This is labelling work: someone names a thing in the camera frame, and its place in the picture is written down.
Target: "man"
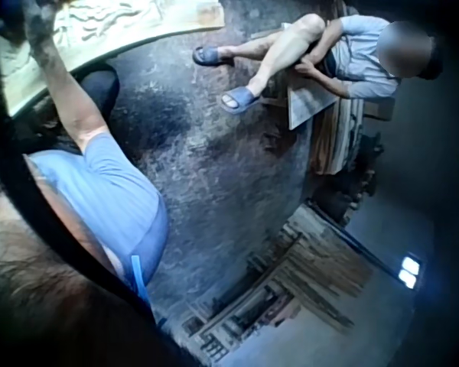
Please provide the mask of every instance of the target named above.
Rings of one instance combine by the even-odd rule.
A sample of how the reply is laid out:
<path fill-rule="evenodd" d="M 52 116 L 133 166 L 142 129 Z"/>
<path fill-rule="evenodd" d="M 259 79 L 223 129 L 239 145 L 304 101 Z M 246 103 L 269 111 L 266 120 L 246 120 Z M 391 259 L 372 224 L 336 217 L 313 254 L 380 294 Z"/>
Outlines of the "man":
<path fill-rule="evenodd" d="M 31 173 L 77 241 L 143 297 L 167 236 L 163 199 L 129 163 L 94 101 L 67 72 L 36 0 L 23 4 L 31 53 L 64 128 L 82 151 L 34 154 L 28 158 Z M 111 81 L 103 88 L 106 78 Z M 94 73 L 83 85 L 98 92 L 97 102 L 108 113 L 116 94 L 112 74 Z M 0 360 L 7 365 L 13 360 L 34 365 L 200 365 L 125 301 L 64 263 L 35 235 L 1 187 Z"/>
<path fill-rule="evenodd" d="M 283 31 L 239 46 L 198 47 L 193 59 L 202 66 L 230 63 L 234 57 L 262 61 L 259 71 L 246 86 L 222 95 L 220 105 L 233 114 L 257 103 L 270 78 L 300 59 L 295 65 L 297 72 L 341 98 L 385 98 L 394 96 L 400 83 L 400 78 L 386 71 L 378 59 L 379 36 L 388 25 L 389 22 L 381 18 L 351 15 L 333 20 L 325 27 L 322 18 L 309 14 Z M 386 58 L 391 59 L 390 55 L 394 54 L 394 61 L 399 61 L 401 67 L 411 63 L 421 65 L 418 76 L 434 79 L 441 72 L 438 46 L 426 35 L 420 41 L 422 52 L 416 53 L 402 47 L 401 37 L 385 42 Z"/>

